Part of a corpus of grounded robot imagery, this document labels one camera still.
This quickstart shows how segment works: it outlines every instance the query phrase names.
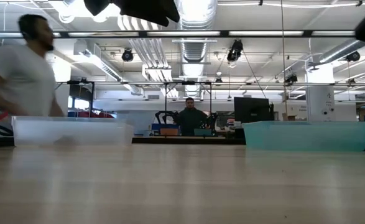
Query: man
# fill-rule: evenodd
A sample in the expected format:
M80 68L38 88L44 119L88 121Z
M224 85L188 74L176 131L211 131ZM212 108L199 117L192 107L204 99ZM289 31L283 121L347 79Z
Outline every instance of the man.
M194 136L196 128L206 125L207 115L195 108L193 98L187 98L185 104L187 107L178 115L177 124L180 125L182 136Z
M45 60L53 50L46 18L26 14L19 19L26 45L0 47L0 111L15 116L63 116L55 98L55 76Z

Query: wooden table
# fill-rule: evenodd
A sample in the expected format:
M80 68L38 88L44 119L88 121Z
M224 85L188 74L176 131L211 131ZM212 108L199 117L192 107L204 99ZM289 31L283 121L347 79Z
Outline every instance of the wooden table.
M365 223L365 153L0 149L2 223Z

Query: headphones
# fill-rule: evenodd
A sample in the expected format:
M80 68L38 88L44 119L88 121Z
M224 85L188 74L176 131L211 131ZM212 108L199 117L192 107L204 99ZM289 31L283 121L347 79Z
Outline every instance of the headphones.
M23 38L25 38L26 40L34 40L39 36L35 29L35 24L32 24L25 19L21 19L19 21L19 29L21 30Z

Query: man in dark jacket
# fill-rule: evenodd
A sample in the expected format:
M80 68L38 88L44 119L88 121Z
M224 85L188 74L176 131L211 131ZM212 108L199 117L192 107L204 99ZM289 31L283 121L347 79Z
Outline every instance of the man in dark jacket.
M207 115L195 108L195 100L187 98L186 108L178 116L177 124L180 125L182 136L194 136L195 129L201 125L206 125Z

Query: teal plastic bin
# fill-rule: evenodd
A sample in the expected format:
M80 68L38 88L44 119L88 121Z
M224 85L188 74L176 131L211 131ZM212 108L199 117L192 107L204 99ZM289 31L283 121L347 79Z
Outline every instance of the teal plastic bin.
M363 151L365 122L260 121L243 124L248 149Z

